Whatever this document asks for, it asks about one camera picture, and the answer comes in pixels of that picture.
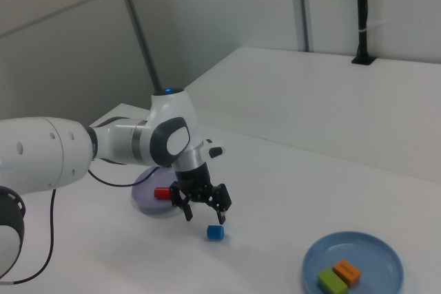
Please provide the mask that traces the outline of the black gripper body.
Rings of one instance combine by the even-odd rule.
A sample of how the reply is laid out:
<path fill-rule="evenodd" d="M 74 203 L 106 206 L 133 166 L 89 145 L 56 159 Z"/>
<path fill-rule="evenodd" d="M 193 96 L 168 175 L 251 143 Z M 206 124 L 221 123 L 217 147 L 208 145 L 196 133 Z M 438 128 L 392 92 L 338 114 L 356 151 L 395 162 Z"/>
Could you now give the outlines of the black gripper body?
<path fill-rule="evenodd" d="M 177 182 L 185 195 L 192 202 L 206 202 L 206 190 L 213 186 L 210 181 L 210 175 L 207 163 L 204 162 L 200 167 L 189 171 L 176 171 Z"/>

